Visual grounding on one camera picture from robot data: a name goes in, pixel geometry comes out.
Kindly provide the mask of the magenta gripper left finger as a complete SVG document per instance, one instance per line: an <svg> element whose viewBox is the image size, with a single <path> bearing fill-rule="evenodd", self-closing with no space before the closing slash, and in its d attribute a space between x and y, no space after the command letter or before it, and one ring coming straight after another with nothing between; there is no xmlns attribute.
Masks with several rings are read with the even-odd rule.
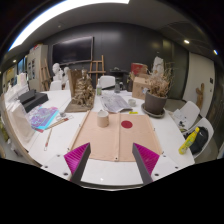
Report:
<svg viewBox="0 0 224 224"><path fill-rule="evenodd" d="M64 159L71 171L71 182L80 185L81 178L91 153L90 144L86 143L68 152Z"/></svg>

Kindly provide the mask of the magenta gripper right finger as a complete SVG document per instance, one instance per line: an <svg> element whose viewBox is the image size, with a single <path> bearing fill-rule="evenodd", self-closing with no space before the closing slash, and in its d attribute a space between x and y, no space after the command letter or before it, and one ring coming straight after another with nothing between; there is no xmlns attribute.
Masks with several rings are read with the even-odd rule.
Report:
<svg viewBox="0 0 224 224"><path fill-rule="evenodd" d="M159 155L137 143L133 144L132 153L136 160L143 184L147 185L152 183L151 174L159 160Z"/></svg>

